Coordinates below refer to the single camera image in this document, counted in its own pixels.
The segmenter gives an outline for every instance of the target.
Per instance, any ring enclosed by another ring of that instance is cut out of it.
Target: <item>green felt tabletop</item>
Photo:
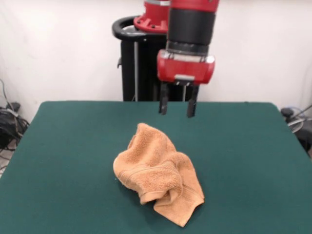
[[[47,102],[0,179],[1,234],[311,234],[312,164],[268,103]],[[113,161],[137,124],[165,132],[205,194],[182,229],[140,205]]]

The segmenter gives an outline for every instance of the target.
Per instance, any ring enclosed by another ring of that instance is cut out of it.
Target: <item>black cylindrical joint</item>
[[[171,8],[167,50],[207,55],[215,24],[215,12]]]

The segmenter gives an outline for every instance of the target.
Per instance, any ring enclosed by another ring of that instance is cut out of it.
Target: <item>crumpled towel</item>
[[[204,194],[191,160],[177,152],[169,138],[140,123],[128,149],[113,164],[114,173],[128,189],[138,192],[141,204],[156,200],[154,210],[184,227]]]

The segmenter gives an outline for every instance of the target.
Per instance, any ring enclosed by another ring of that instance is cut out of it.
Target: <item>metal rod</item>
[[[135,42],[135,101],[138,101],[138,42]]]
[[[183,100],[182,101],[186,101],[186,86],[183,86]]]

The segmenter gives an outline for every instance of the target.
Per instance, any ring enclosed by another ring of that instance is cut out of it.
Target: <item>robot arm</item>
[[[195,116],[199,85],[210,81],[215,67],[208,50],[218,4],[219,0],[171,0],[167,45],[157,56],[161,114],[166,114],[167,83],[172,82],[193,87],[187,115]]]

